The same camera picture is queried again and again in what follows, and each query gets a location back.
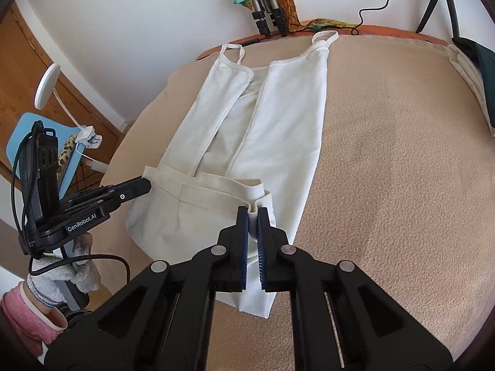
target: beige blanket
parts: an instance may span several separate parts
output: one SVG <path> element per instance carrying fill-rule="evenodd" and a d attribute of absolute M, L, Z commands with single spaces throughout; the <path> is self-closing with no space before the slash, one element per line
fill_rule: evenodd
<path fill-rule="evenodd" d="M 310 43 L 249 46 L 243 64 L 291 58 Z M 103 184 L 158 164 L 215 59 L 172 74 Z M 457 357 L 495 303 L 494 160 L 483 113 L 445 48 L 343 36 L 330 49 L 323 146 L 295 244 L 319 260 L 356 262 Z M 125 257 L 136 275 L 150 259 L 125 232 L 129 207 L 93 230 L 93 252 Z M 117 262 L 98 268 L 110 291 L 124 284 Z M 269 319 L 217 302 L 208 369 L 294 369 L 288 294 Z"/>

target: hand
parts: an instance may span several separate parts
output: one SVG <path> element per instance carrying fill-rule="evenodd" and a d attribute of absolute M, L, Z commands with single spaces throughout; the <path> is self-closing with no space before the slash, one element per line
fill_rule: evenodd
<path fill-rule="evenodd" d="M 91 251 L 93 238 L 89 233 L 85 233 L 74 240 L 74 255 L 88 255 Z M 59 257 L 53 255 L 43 255 L 39 260 L 33 260 L 33 270 L 37 271 L 42 267 L 60 261 Z M 57 267 L 39 276 L 28 275 L 25 288 L 32 293 L 28 298 L 36 299 L 43 306 L 53 308 L 64 301 L 60 292 L 57 280 L 71 281 L 83 293 L 98 290 L 100 288 L 100 274 L 91 260 L 73 262 L 72 264 Z"/>

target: white tank top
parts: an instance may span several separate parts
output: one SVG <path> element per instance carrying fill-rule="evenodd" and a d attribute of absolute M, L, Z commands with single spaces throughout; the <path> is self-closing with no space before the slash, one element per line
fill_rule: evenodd
<path fill-rule="evenodd" d="M 267 318 L 275 293 L 259 281 L 257 208 L 294 242 L 321 148 L 329 46 L 336 31 L 315 34 L 303 54 L 268 67 L 241 64 L 244 48 L 225 44 L 157 168 L 146 167 L 149 194 L 136 200 L 127 229 L 153 260 L 190 260 L 214 245 L 248 207 L 247 289 L 217 293 L 240 311 Z M 237 63 L 224 54 L 239 49 Z"/>

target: black cable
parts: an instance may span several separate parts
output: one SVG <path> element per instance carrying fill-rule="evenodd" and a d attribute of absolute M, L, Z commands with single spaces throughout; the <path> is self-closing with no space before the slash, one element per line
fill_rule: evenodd
<path fill-rule="evenodd" d="M 389 2 L 390 2 L 390 0 L 387 0 L 387 2 L 385 3 L 385 5 L 383 7 L 380 7 L 380 8 L 362 8 L 361 10 L 359 10 L 359 17 L 361 18 L 361 22 L 358 23 L 355 27 L 353 27 L 353 30 L 351 31 L 351 34 L 353 34 L 355 36 L 359 34 L 359 31 L 357 30 L 357 28 L 360 27 L 363 24 L 363 22 L 364 22 L 363 15 L 361 15 L 361 13 L 363 11 L 380 11 L 380 10 L 383 10 L 383 9 L 387 8 L 387 5 L 389 4 Z"/>
<path fill-rule="evenodd" d="M 14 215 L 14 222 L 15 222 L 15 227 L 17 228 L 17 232 L 24 237 L 24 233 L 21 230 L 21 226 L 19 225 L 19 220 L 17 219 L 17 210 L 15 208 L 15 179 L 16 179 L 16 172 L 17 172 L 17 163 L 19 162 L 19 157 L 21 156 L 21 150 L 26 141 L 31 137 L 31 133 L 27 134 L 23 140 L 21 141 L 21 144 L 19 145 L 19 149 L 17 150 L 17 153 L 15 154 L 15 159 L 14 163 L 12 165 L 12 180 L 11 180 L 11 204 L 12 204 L 12 214 Z"/>
<path fill-rule="evenodd" d="M 29 177 L 29 182 L 28 182 L 28 194 L 26 198 L 26 202 L 30 203 L 31 198 L 33 197 L 33 192 L 34 192 L 34 179 L 35 179 L 35 173 L 36 173 L 36 167 L 38 164 L 38 150 L 36 149 L 36 135 L 38 134 L 38 130 L 40 129 L 40 125 L 38 122 L 35 122 L 33 124 L 33 128 L 31 129 L 31 174 Z M 24 237 L 26 236 L 26 218 L 28 214 L 28 208 L 29 205 L 24 205 L 22 208 L 22 216 L 21 216 L 21 225 L 22 225 L 22 231 Z"/>
<path fill-rule="evenodd" d="M 19 224 L 19 220 L 17 219 L 17 210 L 15 207 L 15 180 L 16 180 L 16 173 L 17 173 L 17 165 L 19 163 L 19 158 L 20 158 L 22 149 L 27 144 L 29 139 L 31 139 L 31 141 L 32 141 L 31 143 L 34 145 L 33 145 L 33 149 L 31 149 L 31 174 L 30 174 L 30 178 L 29 178 L 29 182 L 28 182 L 28 194 L 27 194 L 27 199 L 26 199 L 26 202 L 29 203 L 31 201 L 32 196 L 33 196 L 33 191 L 34 191 L 34 186 L 35 186 L 34 175 L 36 173 L 36 166 L 38 163 L 38 159 L 37 159 L 38 152 L 35 149 L 35 141 L 36 141 L 36 135 L 38 134 L 39 129 L 40 129 L 39 124 L 37 124 L 37 123 L 33 124 L 33 128 L 31 129 L 31 132 L 28 133 L 23 138 L 21 143 L 19 144 L 19 149 L 17 150 L 17 153 L 16 153 L 15 158 L 14 158 L 14 162 L 12 164 L 12 179 L 11 179 L 12 214 L 14 216 L 14 223 L 15 223 L 15 226 L 17 228 L 17 232 L 19 233 L 22 240 L 24 241 L 25 247 L 29 250 L 29 252 L 31 254 L 31 258 L 29 260 L 29 274 L 31 276 L 39 276 L 39 275 L 44 274 L 45 272 L 48 272 L 48 271 L 51 271 L 51 270 L 57 268 L 57 267 L 67 265 L 67 264 L 72 264 L 73 262 L 78 262 L 78 261 L 87 261 L 87 260 L 92 260 L 92 259 L 112 259 L 115 261 L 122 262 L 125 265 L 127 283 L 129 283 L 131 280 L 131 269 L 129 267 L 129 264 L 127 263 L 127 261 L 124 258 L 119 257 L 117 255 L 111 255 L 111 254 L 80 255 L 78 257 L 71 257 L 71 258 L 66 258 L 66 259 L 60 260 L 60 261 L 55 262 L 53 264 L 42 267 L 41 269 L 38 269 L 37 271 L 33 270 L 33 260 L 34 260 L 33 254 L 34 253 L 29 248 L 29 244 L 28 244 L 28 241 L 26 238 L 26 229 L 25 229 L 25 227 L 26 227 L 25 222 L 26 222 L 26 217 L 27 217 L 28 205 L 24 205 L 24 207 L 22 209 L 21 224 Z"/>
<path fill-rule="evenodd" d="M 361 22 L 358 23 L 355 27 L 327 26 L 327 27 L 321 27 L 319 29 L 307 28 L 307 30 L 313 31 L 313 32 L 320 32 L 320 31 L 324 31 L 325 29 L 352 29 L 351 30 L 351 35 L 357 36 L 359 34 L 359 31 L 357 30 L 357 28 L 360 27 L 363 24 L 363 22 L 364 22 L 363 15 L 361 13 L 363 11 L 380 11 L 380 10 L 383 10 L 383 9 L 387 8 L 389 2 L 390 2 L 390 0 L 387 0 L 387 2 L 385 3 L 385 5 L 383 7 L 380 7 L 380 8 L 362 8 L 362 9 L 360 9 L 359 10 L 359 17 L 361 18 Z"/>
<path fill-rule="evenodd" d="M 53 264 L 46 265 L 45 267 L 42 267 L 37 271 L 33 270 L 33 257 L 31 257 L 31 259 L 29 260 L 29 274 L 31 276 L 39 276 L 46 272 L 52 271 L 57 267 L 61 267 L 63 265 L 72 264 L 73 262 L 78 262 L 78 261 L 92 260 L 92 259 L 113 259 L 122 262 L 125 265 L 127 283 L 131 281 L 131 268 L 129 267 L 127 261 L 122 257 L 111 254 L 89 254 L 89 255 L 80 255 L 78 257 L 65 258 Z"/>

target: pink sleeve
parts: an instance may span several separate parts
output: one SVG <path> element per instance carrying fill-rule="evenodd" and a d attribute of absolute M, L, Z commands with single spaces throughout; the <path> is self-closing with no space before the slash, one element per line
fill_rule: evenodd
<path fill-rule="evenodd" d="M 3 295 L 0 306 L 21 341 L 36 357 L 43 353 L 41 342 L 50 344 L 67 327 L 65 317 L 57 308 L 52 310 L 50 318 L 59 326 L 37 309 L 26 297 L 22 282 Z"/>

